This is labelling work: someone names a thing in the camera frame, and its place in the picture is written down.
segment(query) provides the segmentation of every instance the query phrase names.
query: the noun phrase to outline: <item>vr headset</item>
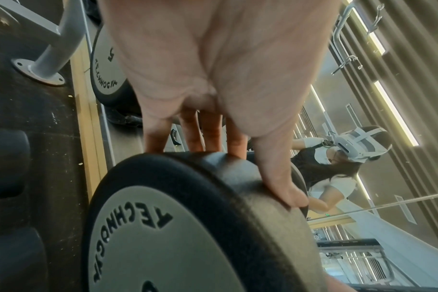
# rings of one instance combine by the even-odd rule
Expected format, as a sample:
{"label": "vr headset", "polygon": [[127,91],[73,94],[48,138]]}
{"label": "vr headset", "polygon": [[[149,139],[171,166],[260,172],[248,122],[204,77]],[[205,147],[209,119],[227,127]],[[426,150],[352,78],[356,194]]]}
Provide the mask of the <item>vr headset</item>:
{"label": "vr headset", "polygon": [[388,149],[386,149],[374,138],[372,138],[374,134],[380,132],[386,132],[386,130],[379,127],[365,132],[361,128],[357,127],[355,130],[343,133],[341,135],[331,133],[329,140],[340,150],[342,150],[347,155],[349,160],[364,163],[369,158],[383,155],[392,148],[391,145]]}

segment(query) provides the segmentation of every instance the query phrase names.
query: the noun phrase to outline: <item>long dark hair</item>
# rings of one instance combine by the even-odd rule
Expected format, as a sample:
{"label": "long dark hair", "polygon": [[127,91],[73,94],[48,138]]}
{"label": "long dark hair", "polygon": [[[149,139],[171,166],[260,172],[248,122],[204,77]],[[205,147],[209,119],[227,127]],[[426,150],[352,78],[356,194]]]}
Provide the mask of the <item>long dark hair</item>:
{"label": "long dark hair", "polygon": [[[365,132],[374,130],[376,128],[379,128],[378,126],[368,126],[368,127],[361,127],[362,130]],[[372,138],[375,139],[378,143],[380,143],[384,148],[388,149],[392,144],[392,138],[389,135],[388,132],[379,132],[372,135]],[[371,157],[368,160],[374,161],[378,160],[381,156],[375,156]],[[317,173],[319,175],[330,177],[332,179],[336,175],[341,175],[344,177],[351,177],[353,178],[360,170],[360,167],[363,163],[361,162],[353,162],[349,160],[344,160],[335,164],[330,165],[305,165],[304,167],[311,171],[312,173]]]}

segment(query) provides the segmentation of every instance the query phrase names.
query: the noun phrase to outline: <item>woman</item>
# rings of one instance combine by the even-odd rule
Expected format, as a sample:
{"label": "woman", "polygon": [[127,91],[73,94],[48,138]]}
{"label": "woman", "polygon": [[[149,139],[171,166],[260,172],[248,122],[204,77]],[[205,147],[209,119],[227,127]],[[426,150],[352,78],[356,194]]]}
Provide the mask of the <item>woman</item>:
{"label": "woman", "polygon": [[[309,195],[309,209],[326,213],[347,198],[356,188],[360,167],[378,160],[392,147],[392,138],[381,127],[358,127],[353,131],[324,138],[293,140],[298,154],[291,162],[302,174]],[[247,160],[254,161],[248,152]]]}

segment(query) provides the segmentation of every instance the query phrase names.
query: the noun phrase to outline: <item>gray dumbbell label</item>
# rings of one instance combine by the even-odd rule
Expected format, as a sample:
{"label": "gray dumbbell label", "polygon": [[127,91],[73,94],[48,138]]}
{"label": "gray dumbbell label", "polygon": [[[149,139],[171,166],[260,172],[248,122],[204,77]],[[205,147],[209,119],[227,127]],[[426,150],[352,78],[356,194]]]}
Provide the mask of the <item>gray dumbbell label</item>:
{"label": "gray dumbbell label", "polygon": [[92,69],[95,85],[103,94],[115,93],[126,80],[126,76],[115,58],[112,41],[105,26],[102,27],[95,45]]}
{"label": "gray dumbbell label", "polygon": [[90,246],[91,292],[244,291],[205,227],[151,188],[128,187],[110,197]]}

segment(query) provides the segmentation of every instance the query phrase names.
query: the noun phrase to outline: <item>floor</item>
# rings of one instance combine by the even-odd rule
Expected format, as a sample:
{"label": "floor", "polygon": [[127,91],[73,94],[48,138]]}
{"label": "floor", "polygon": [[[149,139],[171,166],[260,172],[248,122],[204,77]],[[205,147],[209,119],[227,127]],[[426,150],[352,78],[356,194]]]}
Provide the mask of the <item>floor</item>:
{"label": "floor", "polygon": [[[59,23],[62,0],[21,0]],[[0,232],[33,226],[46,246],[50,291],[80,291],[80,244],[88,204],[70,65],[64,87],[30,80],[11,58],[36,59],[46,44],[0,27],[0,128],[23,130],[31,165],[25,191],[0,200]]]}

